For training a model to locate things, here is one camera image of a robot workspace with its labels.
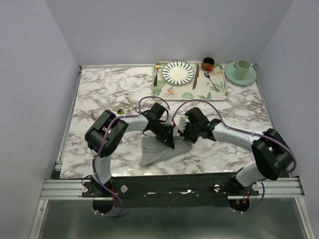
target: white wall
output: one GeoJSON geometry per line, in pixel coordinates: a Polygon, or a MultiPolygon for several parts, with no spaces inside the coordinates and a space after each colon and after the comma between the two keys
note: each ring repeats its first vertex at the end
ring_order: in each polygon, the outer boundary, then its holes
{"type": "Polygon", "coordinates": [[[319,237],[319,1],[294,0],[258,63],[274,123],[295,153],[313,229],[319,237]]]}
{"type": "Polygon", "coordinates": [[[0,1],[0,238],[28,238],[79,68],[43,0],[0,1]]]}
{"type": "Polygon", "coordinates": [[[292,0],[45,0],[80,65],[257,63],[292,0]]]}

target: mint green saucer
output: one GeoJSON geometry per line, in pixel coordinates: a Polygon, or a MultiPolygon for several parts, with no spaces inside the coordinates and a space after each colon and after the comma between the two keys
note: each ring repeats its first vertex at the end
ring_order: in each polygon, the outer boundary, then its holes
{"type": "Polygon", "coordinates": [[[234,84],[240,86],[248,86],[256,80],[256,71],[254,68],[250,67],[249,71],[245,75],[242,80],[237,80],[234,77],[235,67],[234,62],[228,64],[225,68],[225,75],[226,77],[234,84]]]}

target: tray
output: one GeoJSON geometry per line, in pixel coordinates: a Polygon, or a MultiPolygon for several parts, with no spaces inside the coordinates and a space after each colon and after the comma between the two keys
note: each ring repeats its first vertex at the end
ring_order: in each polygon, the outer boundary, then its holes
{"type": "Polygon", "coordinates": [[[168,83],[161,75],[161,70],[168,61],[160,61],[154,64],[153,80],[154,82],[156,69],[155,65],[159,64],[158,85],[153,86],[153,95],[161,97],[167,101],[186,101],[192,99],[202,99],[207,101],[223,101],[228,98],[227,83],[225,80],[224,69],[226,65],[221,65],[218,62],[214,65],[213,72],[210,73],[210,78],[219,92],[216,92],[212,83],[205,77],[204,71],[201,68],[201,62],[187,61],[196,72],[196,65],[199,65],[199,76],[197,78],[196,88],[193,90],[194,78],[186,85],[175,86],[168,83]]]}

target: gold fork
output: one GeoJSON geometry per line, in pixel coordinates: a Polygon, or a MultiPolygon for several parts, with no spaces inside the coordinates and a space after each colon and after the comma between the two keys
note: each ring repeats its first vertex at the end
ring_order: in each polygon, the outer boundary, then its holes
{"type": "Polygon", "coordinates": [[[154,86],[158,85],[158,71],[160,69],[159,63],[156,63],[155,65],[155,70],[156,70],[156,75],[155,75],[155,80],[154,80],[154,86]]]}

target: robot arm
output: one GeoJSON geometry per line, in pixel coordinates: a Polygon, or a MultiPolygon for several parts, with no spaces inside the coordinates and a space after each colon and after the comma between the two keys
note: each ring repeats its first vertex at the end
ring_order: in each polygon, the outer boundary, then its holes
{"type": "MultiPolygon", "coordinates": [[[[157,135],[157,140],[174,149],[173,129],[174,125],[167,121],[163,123],[160,118],[166,111],[160,104],[155,103],[153,107],[138,117],[117,119],[110,129],[104,143],[100,157],[95,160],[95,167],[103,184],[111,179],[110,155],[115,151],[125,132],[151,130],[157,135]]],[[[278,145],[264,138],[247,135],[226,128],[219,119],[209,121],[207,117],[197,107],[185,113],[188,121],[183,118],[175,120],[179,129],[180,136],[185,140],[196,143],[199,137],[207,138],[212,141],[223,141],[242,147],[253,152],[256,163],[240,169],[230,179],[227,190],[236,193],[244,190],[256,181],[263,179],[277,180],[292,163],[292,158],[287,152],[278,145]]],[[[111,120],[116,117],[111,111],[104,111],[96,120],[92,127],[87,131],[85,139],[88,147],[95,154],[103,142],[105,128],[111,120]]],[[[266,132],[256,132],[271,137],[280,143],[285,144],[284,140],[274,129],[266,132]]]]}
{"type": "MultiPolygon", "coordinates": [[[[219,119],[209,121],[197,107],[188,110],[185,115],[189,122],[177,122],[177,125],[180,125],[180,135],[184,136],[186,140],[195,143],[198,137],[208,138],[212,141],[231,143],[253,152],[256,162],[240,169],[230,179],[228,190],[233,193],[257,181],[277,180],[293,162],[291,156],[272,141],[229,129],[219,119]]],[[[273,138],[287,147],[279,133],[272,128],[266,132],[257,131],[255,133],[273,138]]]]}

